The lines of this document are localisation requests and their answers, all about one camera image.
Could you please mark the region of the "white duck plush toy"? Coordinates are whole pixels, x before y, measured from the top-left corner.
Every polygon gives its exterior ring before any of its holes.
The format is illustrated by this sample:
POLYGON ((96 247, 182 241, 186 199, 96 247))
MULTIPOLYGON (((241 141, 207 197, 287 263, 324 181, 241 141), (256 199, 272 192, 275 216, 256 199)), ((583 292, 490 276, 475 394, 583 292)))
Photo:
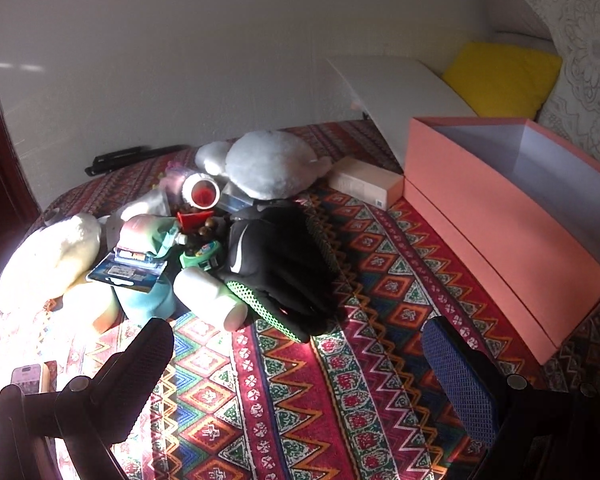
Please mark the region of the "white duck plush toy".
POLYGON ((94 263, 101 235, 91 214, 75 214, 29 235, 0 277, 0 311, 22 313, 62 296, 94 263))

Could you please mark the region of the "white cylindrical bottle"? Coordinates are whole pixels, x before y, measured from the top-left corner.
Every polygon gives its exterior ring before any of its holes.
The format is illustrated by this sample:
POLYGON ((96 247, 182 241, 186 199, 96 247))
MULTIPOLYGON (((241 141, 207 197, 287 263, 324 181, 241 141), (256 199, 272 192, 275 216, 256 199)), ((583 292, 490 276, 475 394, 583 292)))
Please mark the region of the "white cylindrical bottle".
POLYGON ((242 327, 249 307, 209 272, 190 266, 176 274, 173 292, 194 315, 218 330, 242 327))

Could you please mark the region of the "black cloth bag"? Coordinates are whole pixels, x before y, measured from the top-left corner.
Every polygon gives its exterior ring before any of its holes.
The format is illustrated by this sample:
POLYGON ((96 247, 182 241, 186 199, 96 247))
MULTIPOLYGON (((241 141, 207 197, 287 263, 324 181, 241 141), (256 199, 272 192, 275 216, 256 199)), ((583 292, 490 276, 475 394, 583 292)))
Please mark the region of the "black cloth bag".
POLYGON ((230 215, 218 278, 262 320, 302 344, 324 333, 338 315, 336 272, 311 219, 291 200, 230 215))

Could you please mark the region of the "white bear plush toy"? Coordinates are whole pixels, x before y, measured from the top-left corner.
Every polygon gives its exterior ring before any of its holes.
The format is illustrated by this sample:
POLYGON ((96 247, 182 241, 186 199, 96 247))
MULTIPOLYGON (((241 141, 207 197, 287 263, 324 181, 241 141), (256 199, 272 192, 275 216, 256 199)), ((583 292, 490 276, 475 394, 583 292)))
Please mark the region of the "white bear plush toy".
POLYGON ((235 141, 208 143, 198 148, 195 164, 255 200, 294 197, 332 169, 329 156, 318 156, 305 140, 282 130, 251 131, 235 141))

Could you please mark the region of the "smartphone on table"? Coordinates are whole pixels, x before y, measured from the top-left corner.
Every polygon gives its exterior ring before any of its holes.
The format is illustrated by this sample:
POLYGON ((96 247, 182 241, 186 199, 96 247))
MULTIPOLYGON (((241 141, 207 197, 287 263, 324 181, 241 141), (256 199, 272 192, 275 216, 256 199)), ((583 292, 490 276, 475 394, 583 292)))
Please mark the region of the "smartphone on table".
POLYGON ((12 370, 10 383, 17 386, 24 394, 38 394, 43 388, 43 367, 31 364, 16 367, 12 370))

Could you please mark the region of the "blue blister pack card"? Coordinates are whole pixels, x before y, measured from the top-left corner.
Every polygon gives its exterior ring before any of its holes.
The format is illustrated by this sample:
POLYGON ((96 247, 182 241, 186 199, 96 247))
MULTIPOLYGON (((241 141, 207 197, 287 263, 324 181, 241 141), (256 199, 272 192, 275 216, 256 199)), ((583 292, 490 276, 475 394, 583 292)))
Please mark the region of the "blue blister pack card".
POLYGON ((110 252, 86 274, 86 279, 137 292, 150 292, 167 266, 166 260, 140 261, 110 252))

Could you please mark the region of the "colourful patterned tablecloth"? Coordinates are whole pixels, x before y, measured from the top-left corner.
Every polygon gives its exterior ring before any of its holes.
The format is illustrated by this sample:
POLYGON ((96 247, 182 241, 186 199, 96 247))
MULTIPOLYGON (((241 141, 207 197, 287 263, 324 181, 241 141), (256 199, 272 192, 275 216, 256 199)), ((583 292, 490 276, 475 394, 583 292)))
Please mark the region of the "colourful patterned tablecloth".
MULTIPOLYGON (((368 120, 296 135, 321 155, 404 170, 368 120)), ((338 268, 346 317, 297 344, 261 321, 224 335, 181 316, 174 359, 116 448, 132 478, 467 478, 484 448, 422 354, 420 332, 435 315, 503 373, 600 406, 600 304, 540 363, 405 196, 381 211, 319 185, 308 206, 338 268)))

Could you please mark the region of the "pink cardboard shoe box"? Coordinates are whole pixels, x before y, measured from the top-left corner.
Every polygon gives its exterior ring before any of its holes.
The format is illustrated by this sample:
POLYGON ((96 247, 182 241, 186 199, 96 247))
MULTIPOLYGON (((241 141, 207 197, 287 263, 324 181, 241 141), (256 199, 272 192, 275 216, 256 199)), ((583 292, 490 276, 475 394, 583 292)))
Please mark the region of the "pink cardboard shoe box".
POLYGON ((540 363, 600 304, 600 163, 529 119, 414 118, 404 196, 540 363))

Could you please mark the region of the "white cup red inside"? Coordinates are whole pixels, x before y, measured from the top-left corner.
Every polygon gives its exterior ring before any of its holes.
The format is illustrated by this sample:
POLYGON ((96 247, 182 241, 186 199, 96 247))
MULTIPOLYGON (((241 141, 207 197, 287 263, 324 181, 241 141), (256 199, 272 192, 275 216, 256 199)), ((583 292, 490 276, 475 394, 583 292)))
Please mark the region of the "white cup red inside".
POLYGON ((208 210, 212 209, 220 199, 220 188, 215 180, 208 174, 190 174, 182 184, 181 196, 184 202, 191 207, 208 210))

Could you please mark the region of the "black pen on ledge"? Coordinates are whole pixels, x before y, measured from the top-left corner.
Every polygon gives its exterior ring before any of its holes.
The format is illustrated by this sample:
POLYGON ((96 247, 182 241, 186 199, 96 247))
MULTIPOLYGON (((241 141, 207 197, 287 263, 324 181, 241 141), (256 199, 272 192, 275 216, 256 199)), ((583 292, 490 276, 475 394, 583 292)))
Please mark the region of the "black pen on ledge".
POLYGON ((125 150, 110 152, 94 157, 90 166, 84 169, 89 177, 109 174, 111 171, 143 162, 158 156, 185 150, 187 145, 175 144, 164 148, 148 148, 146 145, 134 146, 125 150))

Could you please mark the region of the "white lace cover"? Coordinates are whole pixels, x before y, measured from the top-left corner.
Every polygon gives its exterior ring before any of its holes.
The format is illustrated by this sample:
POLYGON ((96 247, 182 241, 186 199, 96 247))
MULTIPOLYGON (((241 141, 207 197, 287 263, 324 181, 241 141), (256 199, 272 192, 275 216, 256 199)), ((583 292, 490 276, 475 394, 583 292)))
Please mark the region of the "white lace cover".
POLYGON ((600 0, 524 1, 562 58, 538 123, 600 162, 600 0))

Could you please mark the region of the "yellow cushion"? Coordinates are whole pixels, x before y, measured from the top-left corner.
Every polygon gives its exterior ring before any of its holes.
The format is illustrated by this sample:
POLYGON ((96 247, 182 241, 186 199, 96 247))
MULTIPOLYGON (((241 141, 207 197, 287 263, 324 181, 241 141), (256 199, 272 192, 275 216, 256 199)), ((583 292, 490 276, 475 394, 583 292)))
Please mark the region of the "yellow cushion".
POLYGON ((561 67, 556 54, 513 44, 470 42, 442 80, 479 117, 533 119, 552 92, 561 67))

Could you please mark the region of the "white shoe box lid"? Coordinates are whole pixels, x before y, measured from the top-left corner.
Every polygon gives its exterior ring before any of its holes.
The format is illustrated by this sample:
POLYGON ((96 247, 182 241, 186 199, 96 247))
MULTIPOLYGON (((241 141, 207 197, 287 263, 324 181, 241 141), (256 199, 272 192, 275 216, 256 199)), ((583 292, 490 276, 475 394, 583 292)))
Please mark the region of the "white shoe box lid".
POLYGON ((370 116, 401 164, 413 118, 475 115, 448 84, 414 58, 337 55, 328 62, 348 86, 353 103, 370 116))

